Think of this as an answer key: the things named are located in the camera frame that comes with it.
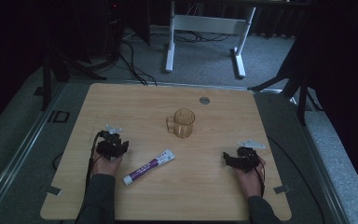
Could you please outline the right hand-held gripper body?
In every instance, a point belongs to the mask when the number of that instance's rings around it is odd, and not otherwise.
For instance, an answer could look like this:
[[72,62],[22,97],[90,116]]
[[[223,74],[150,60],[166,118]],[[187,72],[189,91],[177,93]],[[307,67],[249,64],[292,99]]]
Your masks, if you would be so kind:
[[245,173],[249,173],[260,163],[260,159],[256,151],[258,149],[265,149],[266,146],[252,139],[241,141],[238,143],[238,146],[237,155],[241,160],[241,169]]

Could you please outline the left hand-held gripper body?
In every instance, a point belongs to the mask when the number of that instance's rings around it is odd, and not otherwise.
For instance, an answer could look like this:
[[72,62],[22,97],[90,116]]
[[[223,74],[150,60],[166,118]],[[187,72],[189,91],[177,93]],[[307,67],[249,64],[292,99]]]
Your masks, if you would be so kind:
[[94,142],[97,142],[99,138],[102,138],[98,144],[94,145],[96,152],[101,154],[107,160],[117,158],[119,151],[124,148],[119,133],[122,131],[121,128],[114,128],[108,124],[105,125],[105,129],[99,131],[96,134]]

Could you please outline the white and purple toothpaste tube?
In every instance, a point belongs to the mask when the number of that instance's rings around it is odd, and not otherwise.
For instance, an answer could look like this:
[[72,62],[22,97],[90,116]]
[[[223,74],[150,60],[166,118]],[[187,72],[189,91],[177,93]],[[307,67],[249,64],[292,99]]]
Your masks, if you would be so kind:
[[149,173],[150,171],[152,171],[153,169],[158,168],[159,166],[169,161],[173,161],[174,159],[175,155],[169,149],[165,149],[162,153],[156,156],[155,159],[151,160],[150,162],[133,171],[132,173],[124,176],[123,182],[126,186],[128,186],[146,175],[147,173]]

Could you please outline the clear glass mug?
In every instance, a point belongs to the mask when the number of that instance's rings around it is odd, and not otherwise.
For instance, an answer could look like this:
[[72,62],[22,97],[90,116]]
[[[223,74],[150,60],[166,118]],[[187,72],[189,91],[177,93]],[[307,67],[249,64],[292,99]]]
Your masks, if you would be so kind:
[[192,134],[195,114],[187,108],[177,110],[166,118],[167,131],[179,138],[188,138]]

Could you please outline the person's left hand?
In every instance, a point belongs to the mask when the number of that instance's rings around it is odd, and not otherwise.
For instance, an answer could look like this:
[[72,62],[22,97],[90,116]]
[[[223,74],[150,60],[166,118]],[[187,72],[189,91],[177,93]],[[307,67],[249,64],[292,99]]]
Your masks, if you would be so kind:
[[93,154],[91,174],[116,176],[121,162],[122,162],[121,157],[113,158],[112,160],[107,160],[101,154],[95,152]]

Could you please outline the person's right hand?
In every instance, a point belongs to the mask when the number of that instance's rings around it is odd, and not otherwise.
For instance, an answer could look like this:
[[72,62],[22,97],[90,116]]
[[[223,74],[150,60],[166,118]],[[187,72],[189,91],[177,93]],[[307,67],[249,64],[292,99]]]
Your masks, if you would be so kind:
[[249,173],[234,168],[234,174],[238,178],[240,189],[246,199],[252,196],[262,196],[264,186],[264,165],[266,162],[260,158],[259,165]]

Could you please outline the black metal stand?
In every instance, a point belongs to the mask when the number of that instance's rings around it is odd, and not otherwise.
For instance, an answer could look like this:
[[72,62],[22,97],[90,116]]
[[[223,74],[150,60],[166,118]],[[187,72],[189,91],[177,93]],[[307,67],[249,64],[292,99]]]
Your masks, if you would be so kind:
[[42,68],[43,68],[43,104],[41,107],[42,111],[45,111],[52,101],[51,91],[51,75],[54,75],[59,82],[67,82],[70,75],[67,71],[67,64],[75,68],[75,70],[85,74],[91,79],[105,80],[105,77],[101,77],[91,70],[81,65],[77,61],[71,59],[65,55],[54,45],[48,45],[47,52],[43,56]]
[[317,103],[315,98],[309,91],[310,84],[310,60],[300,60],[295,63],[293,60],[286,58],[276,77],[271,78],[259,85],[249,87],[249,91],[262,91],[267,87],[272,86],[284,79],[287,79],[287,83],[283,87],[281,94],[286,98],[291,98],[299,91],[298,103],[297,103],[297,118],[302,125],[306,125],[305,111],[307,108],[307,102],[318,111],[323,111],[323,108]]

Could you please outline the dark computer tower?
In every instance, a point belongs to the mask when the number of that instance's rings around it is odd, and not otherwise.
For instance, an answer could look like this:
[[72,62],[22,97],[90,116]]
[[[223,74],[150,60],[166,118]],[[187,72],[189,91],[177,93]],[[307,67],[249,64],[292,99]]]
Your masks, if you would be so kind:
[[104,0],[108,40],[111,49],[109,58],[115,61],[118,58],[119,47],[124,32],[123,3],[122,0]]

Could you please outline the black rectangular floor bracket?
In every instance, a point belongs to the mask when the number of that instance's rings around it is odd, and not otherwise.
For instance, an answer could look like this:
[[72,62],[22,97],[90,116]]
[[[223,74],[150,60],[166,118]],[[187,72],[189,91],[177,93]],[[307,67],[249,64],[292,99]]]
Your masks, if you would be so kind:
[[69,112],[53,110],[48,117],[48,123],[65,123],[69,117]]

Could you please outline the metal floor rail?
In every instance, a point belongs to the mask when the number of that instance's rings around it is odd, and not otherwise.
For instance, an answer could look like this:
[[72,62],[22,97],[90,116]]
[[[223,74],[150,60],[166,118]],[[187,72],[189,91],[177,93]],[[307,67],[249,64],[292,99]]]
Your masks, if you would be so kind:
[[50,100],[34,95],[35,87],[25,86],[16,93],[0,116],[0,202],[20,170],[64,85],[53,86]]
[[331,217],[336,224],[349,224],[349,220],[339,199],[337,190],[330,178],[328,169],[324,164],[324,157],[318,148],[319,145],[311,134],[310,126],[306,123],[305,117],[302,116],[299,101],[296,97],[289,97],[289,101],[295,109],[295,115],[297,116],[299,127],[304,135],[307,145],[310,164],[313,167],[313,172],[318,180],[320,189],[324,195],[324,200],[331,213]]

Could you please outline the white desk frame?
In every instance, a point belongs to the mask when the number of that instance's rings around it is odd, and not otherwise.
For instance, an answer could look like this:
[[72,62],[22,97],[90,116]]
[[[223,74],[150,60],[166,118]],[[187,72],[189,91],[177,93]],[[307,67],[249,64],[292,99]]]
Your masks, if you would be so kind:
[[169,45],[165,71],[173,71],[175,43],[174,34],[176,31],[201,32],[220,35],[238,35],[239,44],[232,50],[233,60],[236,65],[236,71],[240,78],[246,77],[245,67],[242,60],[242,50],[249,34],[256,7],[250,7],[245,19],[226,19],[203,16],[181,15],[175,12],[175,1],[170,5],[170,26],[169,26]]

